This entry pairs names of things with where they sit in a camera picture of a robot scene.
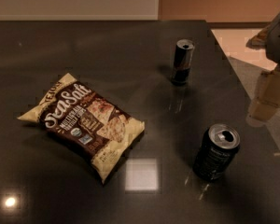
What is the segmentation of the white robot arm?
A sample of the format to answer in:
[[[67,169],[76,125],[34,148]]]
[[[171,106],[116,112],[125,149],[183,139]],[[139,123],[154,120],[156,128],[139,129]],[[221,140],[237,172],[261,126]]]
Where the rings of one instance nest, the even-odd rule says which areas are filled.
[[[261,127],[280,109],[280,12],[269,25],[265,51],[267,59],[275,62],[276,67],[259,75],[246,117],[252,127]]]

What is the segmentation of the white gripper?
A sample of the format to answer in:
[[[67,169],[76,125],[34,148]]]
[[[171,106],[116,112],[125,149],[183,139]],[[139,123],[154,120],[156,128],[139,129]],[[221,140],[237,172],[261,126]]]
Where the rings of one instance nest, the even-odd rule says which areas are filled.
[[[259,76],[257,97],[248,108],[246,122],[252,127],[265,125],[280,107],[280,64]]]

